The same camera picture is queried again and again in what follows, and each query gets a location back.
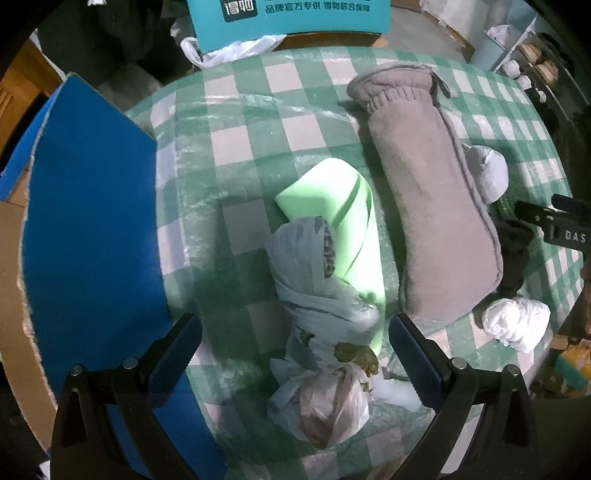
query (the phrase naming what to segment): teal box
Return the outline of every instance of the teal box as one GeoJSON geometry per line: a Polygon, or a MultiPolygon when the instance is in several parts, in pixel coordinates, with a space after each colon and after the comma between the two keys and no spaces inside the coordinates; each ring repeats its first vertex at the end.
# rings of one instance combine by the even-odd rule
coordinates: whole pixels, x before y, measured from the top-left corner
{"type": "Polygon", "coordinates": [[[263,35],[318,31],[387,33],[390,26],[389,0],[189,0],[189,10],[204,52],[263,35]]]}

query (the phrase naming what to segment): blue board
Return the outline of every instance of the blue board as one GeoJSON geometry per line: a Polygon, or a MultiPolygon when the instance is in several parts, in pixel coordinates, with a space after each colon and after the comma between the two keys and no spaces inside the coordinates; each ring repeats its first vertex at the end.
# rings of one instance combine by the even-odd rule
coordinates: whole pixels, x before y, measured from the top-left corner
{"type": "Polygon", "coordinates": [[[263,35],[319,31],[387,33],[389,0],[349,2],[282,0],[189,0],[202,51],[263,35]]]}
{"type": "MultiPolygon", "coordinates": [[[[73,364],[117,367],[172,327],[156,236],[156,141],[71,75],[50,101],[37,143],[29,135],[20,148],[34,158],[22,273],[59,400],[73,364]]],[[[117,410],[109,412],[130,465],[147,474],[117,410]]],[[[185,377],[155,415],[199,477],[223,478],[223,452],[185,377]]]]}

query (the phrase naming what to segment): white plastic bag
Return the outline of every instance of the white plastic bag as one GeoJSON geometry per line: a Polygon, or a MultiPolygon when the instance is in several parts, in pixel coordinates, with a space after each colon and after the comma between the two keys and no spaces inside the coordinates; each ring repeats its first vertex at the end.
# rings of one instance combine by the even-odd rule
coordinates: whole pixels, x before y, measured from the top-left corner
{"type": "Polygon", "coordinates": [[[509,187],[509,169],[505,157],[489,147],[462,144],[468,170],[476,189],[487,205],[496,202],[509,187]]]}
{"type": "Polygon", "coordinates": [[[190,16],[175,20],[170,27],[170,35],[174,37],[188,60],[202,70],[271,51],[286,37],[286,35],[265,35],[257,40],[234,42],[220,50],[201,54],[190,16]]]}
{"type": "Polygon", "coordinates": [[[482,314],[486,333],[522,353],[538,345],[549,321],[550,309],[545,303],[522,297],[496,300],[482,314]]]}
{"type": "Polygon", "coordinates": [[[332,275],[332,235],[323,218],[301,218],[279,227],[268,248],[277,294],[293,321],[285,358],[271,359],[280,387],[268,415],[322,449],[357,433],[371,400],[420,406],[410,383],[381,374],[369,348],[379,311],[332,275]]]}
{"type": "Polygon", "coordinates": [[[507,46],[509,45],[509,36],[511,35],[511,26],[499,25],[497,27],[491,27],[488,29],[486,33],[501,47],[507,48],[507,46]]]}

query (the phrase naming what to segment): dark fabric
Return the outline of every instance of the dark fabric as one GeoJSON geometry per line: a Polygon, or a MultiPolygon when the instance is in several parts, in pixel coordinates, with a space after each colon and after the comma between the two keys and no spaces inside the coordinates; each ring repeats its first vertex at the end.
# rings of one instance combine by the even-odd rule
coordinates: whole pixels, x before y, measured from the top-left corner
{"type": "Polygon", "coordinates": [[[534,233],[518,220],[493,220],[501,242],[503,256],[503,278],[497,292],[512,299],[524,282],[524,271],[530,261],[527,248],[534,239],[534,233]]]}

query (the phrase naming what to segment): table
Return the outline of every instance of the table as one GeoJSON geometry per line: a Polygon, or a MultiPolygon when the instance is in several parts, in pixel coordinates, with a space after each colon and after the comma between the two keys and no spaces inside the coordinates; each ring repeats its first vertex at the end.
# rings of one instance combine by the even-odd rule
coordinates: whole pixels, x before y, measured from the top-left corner
{"type": "MultiPolygon", "coordinates": [[[[317,450],[272,424],[266,403],[277,388],[269,359],[282,358],[290,322],[277,301],[265,241],[286,221],[274,197],[312,166],[338,157],[374,191],[387,318],[397,313],[404,238],[392,193],[366,129],[346,94],[357,73],[393,60],[432,65],[458,96],[442,99],[458,136],[501,152],[509,167],[505,207],[517,199],[549,205],[570,194],[556,149],[513,80],[426,55],[331,47],[253,57],[178,80],[128,115],[158,141],[157,223],[170,310],[199,312],[204,341],[187,375],[216,440],[226,478],[332,479],[409,453],[432,411],[411,414],[373,404],[372,418],[346,442],[317,450]]],[[[485,334],[474,314],[422,325],[450,356],[473,367],[522,372],[547,347],[582,289],[582,256],[541,241],[531,247],[522,293],[550,306],[542,342],[529,355],[485,334]]],[[[392,350],[384,345],[381,364],[392,350]]]]}

